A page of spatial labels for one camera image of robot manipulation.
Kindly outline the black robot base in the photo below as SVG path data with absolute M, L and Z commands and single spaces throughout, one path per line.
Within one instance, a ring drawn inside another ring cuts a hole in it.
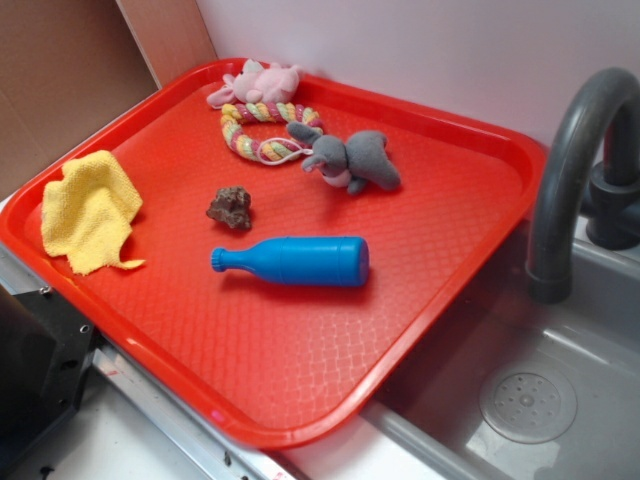
M 1 474 L 79 410 L 97 332 L 58 293 L 1 290 Z

